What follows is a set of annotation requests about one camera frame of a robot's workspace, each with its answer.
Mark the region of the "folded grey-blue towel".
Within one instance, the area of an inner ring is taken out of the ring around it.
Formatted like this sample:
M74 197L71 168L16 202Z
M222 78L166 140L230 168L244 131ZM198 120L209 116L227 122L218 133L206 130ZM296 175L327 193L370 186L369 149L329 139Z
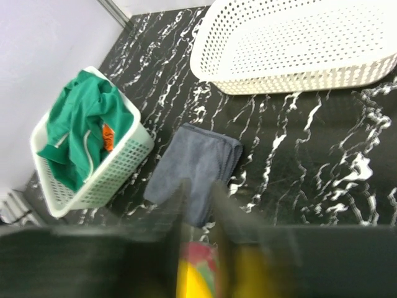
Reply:
M227 184L242 153L239 140L184 123L155 167L143 197L160 205L170 198L180 180L188 179L185 218L190 225L201 228L210 216L212 182Z

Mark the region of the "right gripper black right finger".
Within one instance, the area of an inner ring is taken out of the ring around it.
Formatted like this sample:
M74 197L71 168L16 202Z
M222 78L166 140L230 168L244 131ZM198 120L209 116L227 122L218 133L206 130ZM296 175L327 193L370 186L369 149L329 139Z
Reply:
M396 229L268 224L211 186L222 297L395 297Z

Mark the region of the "aluminium frame rail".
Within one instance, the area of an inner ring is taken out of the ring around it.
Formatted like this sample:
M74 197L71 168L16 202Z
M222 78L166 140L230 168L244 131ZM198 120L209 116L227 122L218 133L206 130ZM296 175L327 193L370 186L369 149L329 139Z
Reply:
M129 26L130 19L112 0L97 0L97 2L123 27Z

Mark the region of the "clear zip top bag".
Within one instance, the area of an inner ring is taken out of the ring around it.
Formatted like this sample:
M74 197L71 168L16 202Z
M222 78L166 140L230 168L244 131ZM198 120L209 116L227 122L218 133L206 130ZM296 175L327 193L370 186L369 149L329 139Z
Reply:
M241 246L235 254L235 282L222 286L226 272L219 267L218 251L202 242L188 242L179 259L177 297L273 297L261 252Z

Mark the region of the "white square-hole laundry basket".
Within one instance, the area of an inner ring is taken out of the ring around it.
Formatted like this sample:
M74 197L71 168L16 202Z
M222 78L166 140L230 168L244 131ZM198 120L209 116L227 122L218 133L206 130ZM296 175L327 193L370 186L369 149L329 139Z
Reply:
M78 192L58 182L47 162L37 155L47 142L46 125L50 113L44 114L34 127L30 149L44 200L52 217L64 217L71 210L105 206L154 148L154 140L141 123L140 111L124 93L120 95L125 107L134 116L132 126Z

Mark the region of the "white round-hole basket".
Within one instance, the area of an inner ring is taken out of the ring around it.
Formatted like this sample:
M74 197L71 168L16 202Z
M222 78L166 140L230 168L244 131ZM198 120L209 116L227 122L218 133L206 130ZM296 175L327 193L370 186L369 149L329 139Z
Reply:
M395 1L215 1L190 56L229 95L365 86L395 67Z

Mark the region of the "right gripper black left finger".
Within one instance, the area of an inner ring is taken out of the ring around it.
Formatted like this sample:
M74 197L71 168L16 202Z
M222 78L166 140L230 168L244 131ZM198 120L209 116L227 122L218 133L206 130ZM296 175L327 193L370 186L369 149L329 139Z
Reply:
M2 297L175 297L190 181L120 226L1 227Z

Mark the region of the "green garment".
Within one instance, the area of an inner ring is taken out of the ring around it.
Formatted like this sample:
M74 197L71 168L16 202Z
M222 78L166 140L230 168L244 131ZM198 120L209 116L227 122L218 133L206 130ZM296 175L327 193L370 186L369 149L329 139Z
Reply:
M117 87L81 70L61 91L46 124L47 143L38 151L54 178L76 192L134 123Z

